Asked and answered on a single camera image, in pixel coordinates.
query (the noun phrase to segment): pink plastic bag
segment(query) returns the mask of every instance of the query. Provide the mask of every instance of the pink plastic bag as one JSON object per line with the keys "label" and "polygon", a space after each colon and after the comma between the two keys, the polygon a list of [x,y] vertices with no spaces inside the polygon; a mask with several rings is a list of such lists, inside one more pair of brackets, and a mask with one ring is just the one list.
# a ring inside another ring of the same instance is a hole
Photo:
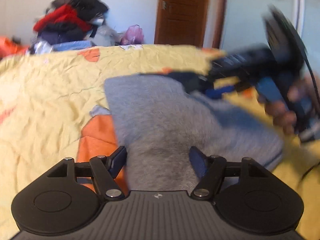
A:
{"label": "pink plastic bag", "polygon": [[120,45],[142,44],[143,32],[139,25],[132,25],[121,38]]}

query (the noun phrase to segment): white wall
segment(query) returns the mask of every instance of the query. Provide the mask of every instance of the white wall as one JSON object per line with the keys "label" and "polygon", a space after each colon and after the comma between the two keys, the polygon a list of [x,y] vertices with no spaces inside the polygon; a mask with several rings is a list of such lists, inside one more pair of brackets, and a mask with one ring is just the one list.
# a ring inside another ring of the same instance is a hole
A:
{"label": "white wall", "polygon": [[[53,0],[0,0],[0,35],[20,37],[29,44],[35,36],[32,33],[34,18],[41,16]],[[130,25],[138,24],[143,29],[145,43],[154,42],[158,0],[102,0],[110,10],[107,22],[116,31],[125,31]],[[214,0],[210,0],[208,29],[205,46],[212,46],[214,26]]]}

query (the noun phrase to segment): white logo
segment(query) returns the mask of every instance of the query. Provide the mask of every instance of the white logo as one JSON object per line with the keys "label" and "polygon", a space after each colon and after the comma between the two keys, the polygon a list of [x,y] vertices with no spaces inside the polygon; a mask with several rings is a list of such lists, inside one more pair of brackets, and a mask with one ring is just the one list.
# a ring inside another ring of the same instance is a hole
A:
{"label": "white logo", "polygon": [[157,194],[154,195],[154,197],[159,199],[159,198],[162,198],[163,196],[160,193],[157,193]]}

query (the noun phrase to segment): red clothing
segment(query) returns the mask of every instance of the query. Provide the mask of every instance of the red clothing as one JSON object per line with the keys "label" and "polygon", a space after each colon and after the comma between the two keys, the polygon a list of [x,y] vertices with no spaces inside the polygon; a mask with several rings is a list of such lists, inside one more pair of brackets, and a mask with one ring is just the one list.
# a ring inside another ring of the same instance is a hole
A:
{"label": "red clothing", "polygon": [[91,30],[92,27],[91,24],[86,23],[77,17],[77,11],[73,9],[71,5],[65,4],[39,20],[35,26],[33,26],[33,30],[40,32],[48,23],[59,22],[71,22],[78,25],[79,28],[84,32]]}

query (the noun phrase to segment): orange bag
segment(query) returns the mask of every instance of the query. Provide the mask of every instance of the orange bag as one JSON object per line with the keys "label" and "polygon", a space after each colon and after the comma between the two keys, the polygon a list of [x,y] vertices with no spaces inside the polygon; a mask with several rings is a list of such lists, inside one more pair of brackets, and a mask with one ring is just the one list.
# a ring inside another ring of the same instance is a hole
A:
{"label": "orange bag", "polygon": [[0,37],[0,58],[13,55],[21,54],[24,55],[29,46],[20,46],[10,41],[7,37]]}

